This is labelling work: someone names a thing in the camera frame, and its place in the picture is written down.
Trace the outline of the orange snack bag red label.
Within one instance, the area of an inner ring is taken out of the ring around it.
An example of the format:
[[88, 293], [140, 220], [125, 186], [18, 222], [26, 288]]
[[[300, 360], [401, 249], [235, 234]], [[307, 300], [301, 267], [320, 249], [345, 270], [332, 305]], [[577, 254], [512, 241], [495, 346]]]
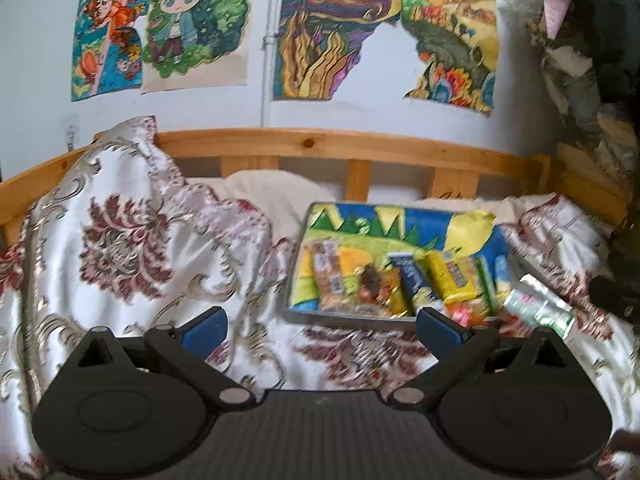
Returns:
[[444, 312], [448, 318], [463, 327], [480, 324], [494, 325], [497, 322], [497, 315], [491, 311], [486, 301], [480, 298], [455, 304], [444, 304]]

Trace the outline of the yellow dried fish package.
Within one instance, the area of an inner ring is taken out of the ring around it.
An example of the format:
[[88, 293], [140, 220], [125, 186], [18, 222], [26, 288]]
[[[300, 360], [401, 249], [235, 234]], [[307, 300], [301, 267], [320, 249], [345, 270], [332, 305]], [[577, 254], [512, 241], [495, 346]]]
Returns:
[[426, 264], [444, 304], [461, 304], [480, 296], [470, 257], [431, 250], [426, 254]]

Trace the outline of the green stick snack package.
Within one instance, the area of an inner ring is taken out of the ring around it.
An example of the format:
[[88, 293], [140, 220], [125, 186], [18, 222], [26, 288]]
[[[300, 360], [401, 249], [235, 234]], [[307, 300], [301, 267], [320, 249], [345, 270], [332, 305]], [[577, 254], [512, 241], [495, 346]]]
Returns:
[[489, 313], [497, 315], [511, 291], [509, 281], [496, 281], [489, 270], [489, 264], [483, 255], [473, 258], [478, 284]]

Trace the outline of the dark blue powder sachet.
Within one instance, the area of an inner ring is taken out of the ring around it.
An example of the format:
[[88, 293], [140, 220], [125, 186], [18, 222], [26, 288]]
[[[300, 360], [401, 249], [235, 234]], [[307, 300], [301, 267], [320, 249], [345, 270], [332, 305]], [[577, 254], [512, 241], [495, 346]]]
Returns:
[[431, 282], [411, 252], [389, 252], [387, 259], [399, 271], [402, 293], [414, 315], [426, 307], [442, 310]]

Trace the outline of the white green snack package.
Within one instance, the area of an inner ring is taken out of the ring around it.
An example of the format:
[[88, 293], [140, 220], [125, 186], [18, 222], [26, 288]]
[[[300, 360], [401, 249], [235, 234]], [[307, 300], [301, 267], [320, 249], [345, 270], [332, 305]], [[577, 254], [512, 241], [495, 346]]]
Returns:
[[575, 323], [572, 307], [532, 274], [524, 274], [503, 307], [531, 328], [548, 327], [565, 339]]

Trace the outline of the small nut bar package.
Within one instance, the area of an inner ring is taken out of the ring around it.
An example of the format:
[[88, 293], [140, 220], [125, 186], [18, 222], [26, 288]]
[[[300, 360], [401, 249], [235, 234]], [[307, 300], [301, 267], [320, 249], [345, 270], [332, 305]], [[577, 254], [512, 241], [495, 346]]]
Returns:
[[345, 311], [350, 306], [336, 240], [309, 243], [314, 281], [319, 291], [321, 311]]

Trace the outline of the golden yellow snack bag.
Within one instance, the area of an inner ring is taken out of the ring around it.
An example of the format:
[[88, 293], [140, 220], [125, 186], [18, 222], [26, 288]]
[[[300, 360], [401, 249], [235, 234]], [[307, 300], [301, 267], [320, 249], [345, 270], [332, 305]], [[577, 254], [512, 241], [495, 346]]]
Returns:
[[367, 264], [358, 270], [357, 278], [357, 289], [352, 295], [352, 310], [356, 314], [377, 318], [403, 318], [410, 313], [401, 289], [398, 269], [390, 266], [378, 270], [372, 264]]

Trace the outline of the dinosaur painted tray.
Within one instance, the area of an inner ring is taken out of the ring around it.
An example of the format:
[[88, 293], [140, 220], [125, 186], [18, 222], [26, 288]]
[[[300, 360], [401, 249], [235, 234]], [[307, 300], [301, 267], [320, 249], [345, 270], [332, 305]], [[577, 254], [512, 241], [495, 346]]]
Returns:
[[496, 316], [511, 289], [509, 248], [486, 209], [315, 202], [283, 315], [299, 324], [410, 330], [432, 307], [469, 326]]

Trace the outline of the white floral satin bedspread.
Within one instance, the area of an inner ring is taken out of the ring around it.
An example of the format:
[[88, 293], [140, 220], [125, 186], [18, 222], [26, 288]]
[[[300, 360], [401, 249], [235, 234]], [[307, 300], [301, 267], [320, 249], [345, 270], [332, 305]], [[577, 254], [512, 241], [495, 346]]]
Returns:
[[[558, 194], [404, 207], [492, 212], [512, 288], [573, 309], [563, 339], [502, 306], [497, 350], [432, 405], [388, 396], [437, 363], [410, 330], [288, 321], [299, 239], [247, 200], [190, 184], [151, 116], [107, 131], [29, 203], [1, 253], [6, 479], [634, 479], [639, 295], [602, 224]], [[206, 363], [256, 398], [213, 405], [143, 335], [211, 307]]]

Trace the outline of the cream pillow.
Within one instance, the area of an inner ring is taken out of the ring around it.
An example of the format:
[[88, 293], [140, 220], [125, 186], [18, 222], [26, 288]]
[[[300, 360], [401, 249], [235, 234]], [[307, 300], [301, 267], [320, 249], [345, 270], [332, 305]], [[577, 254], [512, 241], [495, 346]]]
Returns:
[[221, 200], [247, 200], [262, 211], [272, 226], [275, 242], [286, 237], [295, 243], [309, 206], [334, 202], [335, 197], [317, 183], [284, 170], [242, 170], [226, 178], [187, 178], [205, 184]]

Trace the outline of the wooden bed headboard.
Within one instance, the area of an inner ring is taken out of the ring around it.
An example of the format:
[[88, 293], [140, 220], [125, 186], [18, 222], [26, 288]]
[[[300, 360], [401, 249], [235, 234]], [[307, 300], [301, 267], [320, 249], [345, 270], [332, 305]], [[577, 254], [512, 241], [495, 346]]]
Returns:
[[518, 156], [486, 148], [391, 134], [305, 128], [227, 128], [158, 132], [153, 141], [173, 158], [216, 158], [223, 176], [241, 170], [276, 169], [284, 158], [322, 158], [346, 164], [345, 196], [367, 199], [376, 162], [431, 168], [432, 197], [473, 198], [480, 179], [518, 184], [524, 194], [555, 192], [583, 211], [617, 226], [626, 216], [629, 191], [591, 177], [566, 157]]

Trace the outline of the blond anime boy poster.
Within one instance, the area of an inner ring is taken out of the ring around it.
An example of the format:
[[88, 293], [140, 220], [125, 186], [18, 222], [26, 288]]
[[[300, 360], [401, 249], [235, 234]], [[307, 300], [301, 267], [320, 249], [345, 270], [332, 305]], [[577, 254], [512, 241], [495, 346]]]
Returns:
[[144, 93], [244, 86], [250, 0], [150, 0]]

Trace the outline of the landscape painting poster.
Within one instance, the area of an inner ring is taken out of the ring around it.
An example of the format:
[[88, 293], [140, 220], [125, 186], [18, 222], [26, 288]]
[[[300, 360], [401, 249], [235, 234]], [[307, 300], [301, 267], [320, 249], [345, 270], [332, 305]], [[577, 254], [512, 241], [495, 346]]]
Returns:
[[497, 0], [401, 0], [401, 23], [424, 64], [409, 99], [488, 115], [494, 109]]

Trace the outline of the swirly sun painting poster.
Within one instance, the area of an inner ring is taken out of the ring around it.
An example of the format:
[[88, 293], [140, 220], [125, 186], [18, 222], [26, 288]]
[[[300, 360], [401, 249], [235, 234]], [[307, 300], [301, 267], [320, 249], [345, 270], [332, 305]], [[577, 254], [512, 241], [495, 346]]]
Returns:
[[329, 101], [401, 0], [281, 0], [273, 99]]

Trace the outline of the white wall pipe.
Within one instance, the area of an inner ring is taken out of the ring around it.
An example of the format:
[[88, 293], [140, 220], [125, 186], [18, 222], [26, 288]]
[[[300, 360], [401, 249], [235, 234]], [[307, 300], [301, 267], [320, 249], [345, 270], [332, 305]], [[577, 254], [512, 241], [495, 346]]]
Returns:
[[265, 35], [262, 37], [262, 52], [264, 52], [264, 64], [262, 64], [262, 92], [260, 95], [260, 122], [262, 128], [270, 126], [270, 106], [273, 84], [274, 47], [278, 32], [279, 0], [268, 0], [268, 12]]

